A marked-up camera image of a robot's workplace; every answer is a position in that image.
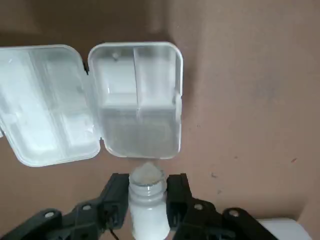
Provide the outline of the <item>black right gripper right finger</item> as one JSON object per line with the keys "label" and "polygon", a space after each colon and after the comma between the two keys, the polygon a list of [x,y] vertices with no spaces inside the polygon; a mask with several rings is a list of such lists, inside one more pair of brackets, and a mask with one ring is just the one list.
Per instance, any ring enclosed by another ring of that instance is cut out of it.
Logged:
{"label": "black right gripper right finger", "polygon": [[174,240],[276,239],[244,209],[219,213],[213,203],[193,197],[185,173],[169,175],[166,183],[166,214]]}

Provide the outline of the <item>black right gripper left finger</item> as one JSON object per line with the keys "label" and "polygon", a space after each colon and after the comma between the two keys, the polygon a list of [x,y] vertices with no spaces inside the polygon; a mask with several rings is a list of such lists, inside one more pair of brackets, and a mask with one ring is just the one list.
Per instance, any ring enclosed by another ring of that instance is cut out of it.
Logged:
{"label": "black right gripper left finger", "polygon": [[3,240],[98,240],[121,229],[128,210],[129,174],[114,173],[100,195],[77,204],[69,213],[47,208],[34,214]]}

